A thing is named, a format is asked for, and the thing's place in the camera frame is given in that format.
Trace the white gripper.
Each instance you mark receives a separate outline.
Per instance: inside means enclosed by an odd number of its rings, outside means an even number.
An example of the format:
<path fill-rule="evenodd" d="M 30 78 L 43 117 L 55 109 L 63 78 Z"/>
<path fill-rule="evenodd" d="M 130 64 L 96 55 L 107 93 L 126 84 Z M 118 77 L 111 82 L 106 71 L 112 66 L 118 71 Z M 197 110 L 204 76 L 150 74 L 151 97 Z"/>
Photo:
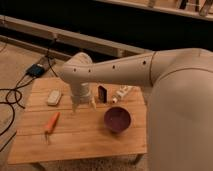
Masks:
<path fill-rule="evenodd" d="M 88 103 L 91 99 L 91 90 L 90 85 L 88 83 L 77 83 L 72 84 L 70 86 L 71 89 L 71 99 L 74 103 L 72 103 L 72 111 L 76 112 L 78 105 Z M 91 99 L 90 105 L 93 109 L 96 109 L 95 99 Z"/>

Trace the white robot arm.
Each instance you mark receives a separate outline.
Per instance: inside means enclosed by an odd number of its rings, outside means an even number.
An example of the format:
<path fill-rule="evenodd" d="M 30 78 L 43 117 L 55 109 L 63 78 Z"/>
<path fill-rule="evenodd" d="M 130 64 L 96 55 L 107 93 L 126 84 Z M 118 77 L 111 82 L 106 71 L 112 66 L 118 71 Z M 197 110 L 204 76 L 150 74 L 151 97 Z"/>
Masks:
<path fill-rule="evenodd" d="M 74 106 L 90 99 L 91 83 L 150 87 L 149 171 L 213 171 L 213 52 L 164 50 L 100 63 L 80 52 L 59 77 Z"/>

